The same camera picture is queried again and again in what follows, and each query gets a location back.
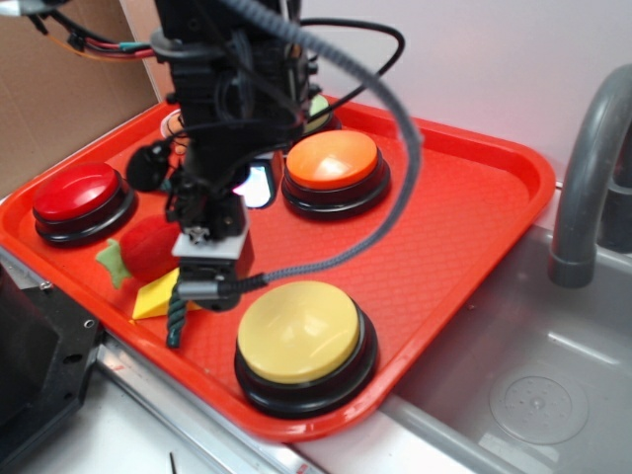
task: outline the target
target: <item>screw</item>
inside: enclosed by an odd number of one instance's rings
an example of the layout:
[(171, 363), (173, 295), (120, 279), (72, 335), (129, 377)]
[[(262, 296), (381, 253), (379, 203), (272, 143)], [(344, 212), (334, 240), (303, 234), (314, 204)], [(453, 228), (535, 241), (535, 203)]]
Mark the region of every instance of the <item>screw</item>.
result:
[(39, 284), (39, 289), (41, 291), (51, 291), (54, 288), (54, 285), (50, 281), (43, 281)]

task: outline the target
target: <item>red plush strawberry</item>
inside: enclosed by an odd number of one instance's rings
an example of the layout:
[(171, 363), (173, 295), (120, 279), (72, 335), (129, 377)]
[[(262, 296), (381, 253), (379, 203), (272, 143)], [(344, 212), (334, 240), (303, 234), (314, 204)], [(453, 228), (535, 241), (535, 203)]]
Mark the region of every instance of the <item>red plush strawberry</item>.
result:
[(164, 215), (145, 217), (120, 242), (108, 239), (108, 248), (97, 255), (97, 262), (108, 269), (115, 288), (126, 277), (154, 281), (178, 266), (171, 249), (179, 235), (178, 223), (167, 222)]

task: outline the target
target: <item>yellow button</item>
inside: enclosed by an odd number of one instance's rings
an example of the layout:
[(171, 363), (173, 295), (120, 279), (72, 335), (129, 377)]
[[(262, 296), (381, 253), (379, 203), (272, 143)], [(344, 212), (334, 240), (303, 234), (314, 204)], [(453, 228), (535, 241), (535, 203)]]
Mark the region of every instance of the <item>yellow button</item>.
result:
[(248, 308), (237, 344), (257, 375), (291, 384), (334, 371), (358, 338), (356, 306), (343, 291), (320, 281), (299, 281), (269, 291)]
[(308, 136), (287, 154), (287, 172), (310, 190), (339, 190), (366, 178), (377, 165), (377, 146), (364, 133), (332, 130)]

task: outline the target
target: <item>stainless steel sink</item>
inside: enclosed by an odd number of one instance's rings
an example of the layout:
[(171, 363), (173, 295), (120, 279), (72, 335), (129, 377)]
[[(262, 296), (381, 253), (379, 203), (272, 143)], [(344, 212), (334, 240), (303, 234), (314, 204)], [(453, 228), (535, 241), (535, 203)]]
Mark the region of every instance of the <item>stainless steel sink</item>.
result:
[(549, 242), (529, 230), (383, 411), (475, 471), (627, 474), (632, 263), (599, 250), (593, 283), (561, 288), (546, 274)]

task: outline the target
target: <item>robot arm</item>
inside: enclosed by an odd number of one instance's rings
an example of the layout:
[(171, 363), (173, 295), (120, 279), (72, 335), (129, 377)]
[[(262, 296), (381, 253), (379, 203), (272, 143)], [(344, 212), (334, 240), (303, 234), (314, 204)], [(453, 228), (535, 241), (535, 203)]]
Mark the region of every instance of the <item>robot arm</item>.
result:
[[(299, 0), (261, 3), (299, 22)], [(252, 260), (246, 209), (233, 189), (248, 178), (255, 157), (301, 136), (318, 92), (308, 84), (315, 67), (300, 46), (261, 31), (217, 1), (156, 0), (156, 7), (162, 28), (152, 48), (169, 63), (175, 92), (168, 100), (179, 104), (191, 140), (170, 177), (166, 206), (183, 232), (174, 249), (181, 260), (179, 292), (208, 309), (226, 310), (239, 294), (211, 296), (211, 288), (245, 277)], [(146, 152), (132, 157), (131, 185), (149, 191), (145, 177), (165, 159)]]

